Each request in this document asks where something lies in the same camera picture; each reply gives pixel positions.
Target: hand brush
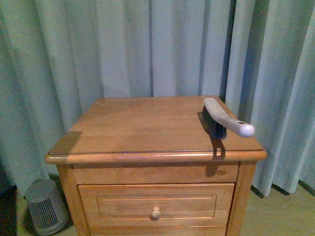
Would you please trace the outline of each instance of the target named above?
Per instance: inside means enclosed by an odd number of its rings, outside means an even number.
[[[231,118],[214,98],[203,100],[202,116],[210,128],[211,136],[216,139],[226,138],[226,129],[232,130],[241,137],[249,138],[255,133],[255,128],[240,120]]]

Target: curtain fold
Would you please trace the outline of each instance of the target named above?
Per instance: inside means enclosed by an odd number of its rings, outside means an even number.
[[[1,1],[2,165],[23,193],[96,99],[211,94],[267,149],[255,187],[315,188],[314,3]]]

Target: drawer knob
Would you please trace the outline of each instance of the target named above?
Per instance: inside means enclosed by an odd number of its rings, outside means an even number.
[[[162,213],[161,213],[159,207],[153,208],[153,211],[152,211],[151,216],[152,216],[154,219],[159,219],[159,218],[162,216]]]

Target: white space heater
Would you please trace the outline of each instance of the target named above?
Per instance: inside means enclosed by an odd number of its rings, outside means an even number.
[[[39,235],[51,235],[68,221],[68,211],[53,180],[40,180],[25,192],[31,218]]]

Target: drawer front panel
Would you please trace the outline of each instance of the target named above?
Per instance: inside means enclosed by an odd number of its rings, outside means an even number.
[[[90,227],[225,227],[233,190],[232,183],[79,186]]]
[[[77,184],[231,183],[238,171],[238,163],[215,162],[203,166],[77,167],[73,170]]]
[[[225,236],[226,227],[89,228],[91,236]]]

